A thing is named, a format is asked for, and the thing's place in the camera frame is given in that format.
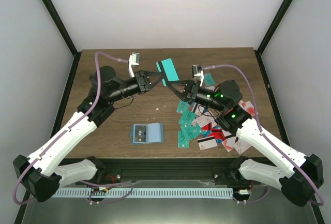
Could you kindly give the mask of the white magnetic stripe card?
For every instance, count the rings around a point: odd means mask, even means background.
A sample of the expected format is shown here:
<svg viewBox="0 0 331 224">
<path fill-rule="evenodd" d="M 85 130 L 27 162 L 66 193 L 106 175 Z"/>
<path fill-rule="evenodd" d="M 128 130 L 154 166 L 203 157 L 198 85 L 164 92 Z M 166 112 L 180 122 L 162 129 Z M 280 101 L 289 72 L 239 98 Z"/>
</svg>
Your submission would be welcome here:
<svg viewBox="0 0 331 224">
<path fill-rule="evenodd" d="M 200 150 L 206 150 L 217 147 L 217 141 L 214 136 L 208 136 L 197 140 Z"/>
</svg>

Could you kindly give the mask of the blue leather card holder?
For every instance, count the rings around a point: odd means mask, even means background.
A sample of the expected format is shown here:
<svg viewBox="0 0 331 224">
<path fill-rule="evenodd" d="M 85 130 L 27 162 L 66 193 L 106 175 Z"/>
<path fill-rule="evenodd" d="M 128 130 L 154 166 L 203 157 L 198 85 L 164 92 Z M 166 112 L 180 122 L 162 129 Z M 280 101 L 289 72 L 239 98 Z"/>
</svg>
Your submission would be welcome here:
<svg viewBox="0 0 331 224">
<path fill-rule="evenodd" d="M 140 124 L 146 126 L 146 143 L 133 143 L 132 141 L 133 125 L 131 125 L 131 132 L 130 132 L 131 143 L 133 145 L 156 144 L 156 143 L 164 142 L 163 123 Z"/>
</svg>

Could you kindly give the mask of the teal card top right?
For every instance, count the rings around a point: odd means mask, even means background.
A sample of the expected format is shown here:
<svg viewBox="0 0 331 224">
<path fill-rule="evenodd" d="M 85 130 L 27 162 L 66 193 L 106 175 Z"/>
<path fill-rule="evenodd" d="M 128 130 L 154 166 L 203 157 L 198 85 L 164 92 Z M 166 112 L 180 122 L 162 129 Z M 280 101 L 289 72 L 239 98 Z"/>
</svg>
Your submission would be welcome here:
<svg viewBox="0 0 331 224">
<path fill-rule="evenodd" d="M 204 74 L 204 83 L 206 86 L 215 85 L 215 81 L 210 73 Z"/>
</svg>

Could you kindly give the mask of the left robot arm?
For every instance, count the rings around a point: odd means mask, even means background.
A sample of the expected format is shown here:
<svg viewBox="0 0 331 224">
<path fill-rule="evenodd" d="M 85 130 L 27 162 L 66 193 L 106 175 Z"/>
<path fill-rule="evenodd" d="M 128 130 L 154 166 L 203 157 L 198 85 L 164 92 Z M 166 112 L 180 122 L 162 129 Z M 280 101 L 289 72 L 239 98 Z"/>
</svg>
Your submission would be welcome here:
<svg viewBox="0 0 331 224">
<path fill-rule="evenodd" d="M 101 184 L 106 172 L 98 159 L 89 157 L 63 167 L 60 162 L 115 111 L 115 102 L 147 93 L 164 78 L 163 72 L 140 70 L 122 80 L 113 67 L 97 68 L 89 78 L 92 86 L 88 96 L 70 120 L 41 148 L 28 157 L 19 155 L 13 161 L 18 182 L 38 202 L 76 182 Z"/>
</svg>

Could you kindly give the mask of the teal VIP card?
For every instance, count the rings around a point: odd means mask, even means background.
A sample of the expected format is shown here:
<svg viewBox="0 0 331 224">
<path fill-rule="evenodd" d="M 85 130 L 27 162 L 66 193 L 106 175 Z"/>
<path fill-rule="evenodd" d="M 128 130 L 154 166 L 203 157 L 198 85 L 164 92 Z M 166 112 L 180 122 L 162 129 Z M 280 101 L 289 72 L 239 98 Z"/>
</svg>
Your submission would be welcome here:
<svg viewBox="0 0 331 224">
<path fill-rule="evenodd" d="M 187 102 L 184 102 L 182 100 L 179 101 L 176 112 L 183 114 L 185 111 L 187 111 L 190 107 L 190 104 L 188 104 Z"/>
</svg>

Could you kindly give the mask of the teal magnetic stripe card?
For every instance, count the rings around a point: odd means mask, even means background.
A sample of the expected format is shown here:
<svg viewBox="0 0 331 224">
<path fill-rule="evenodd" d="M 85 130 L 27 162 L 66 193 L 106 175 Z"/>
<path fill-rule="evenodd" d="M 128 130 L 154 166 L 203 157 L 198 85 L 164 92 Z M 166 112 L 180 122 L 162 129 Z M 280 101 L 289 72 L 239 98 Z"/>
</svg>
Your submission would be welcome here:
<svg viewBox="0 0 331 224">
<path fill-rule="evenodd" d="M 157 62 L 156 66 L 157 66 L 157 69 L 159 72 L 165 73 L 166 80 L 165 79 L 162 80 L 164 87 L 166 87 L 168 81 L 172 82 L 172 81 L 179 80 L 177 71 L 175 69 L 175 66 L 174 66 L 171 58 L 164 59 L 160 62 Z"/>
</svg>

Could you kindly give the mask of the black aluminium frame rail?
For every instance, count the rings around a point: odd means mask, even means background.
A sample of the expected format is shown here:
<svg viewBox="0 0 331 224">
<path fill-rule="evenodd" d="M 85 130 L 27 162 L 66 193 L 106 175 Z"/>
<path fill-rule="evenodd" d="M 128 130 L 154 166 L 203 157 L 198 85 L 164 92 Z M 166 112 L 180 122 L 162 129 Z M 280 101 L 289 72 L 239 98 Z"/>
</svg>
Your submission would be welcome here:
<svg viewBox="0 0 331 224">
<path fill-rule="evenodd" d="M 69 184 L 88 181 L 95 186 L 122 181 L 215 181 L 216 184 L 247 185 L 239 173 L 247 157 L 236 158 L 96 158 L 64 159 L 65 180 Z"/>
</svg>

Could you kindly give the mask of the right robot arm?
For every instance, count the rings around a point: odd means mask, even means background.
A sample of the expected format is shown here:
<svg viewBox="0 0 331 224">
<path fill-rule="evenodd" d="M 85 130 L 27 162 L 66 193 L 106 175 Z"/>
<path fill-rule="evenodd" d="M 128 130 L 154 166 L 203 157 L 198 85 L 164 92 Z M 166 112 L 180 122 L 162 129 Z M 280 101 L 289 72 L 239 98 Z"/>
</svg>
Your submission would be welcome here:
<svg viewBox="0 0 331 224">
<path fill-rule="evenodd" d="M 274 187 L 293 204 L 303 207 L 323 185 L 322 160 L 288 146 L 263 127 L 240 105 L 242 94 L 237 83 L 227 80 L 215 90 L 200 86 L 194 80 L 171 81 L 168 88 L 182 101 L 198 103 L 220 115 L 215 121 L 232 136 L 253 146 L 273 165 L 240 158 L 239 165 L 230 170 L 230 179 L 236 184 L 245 180 L 257 181 Z"/>
</svg>

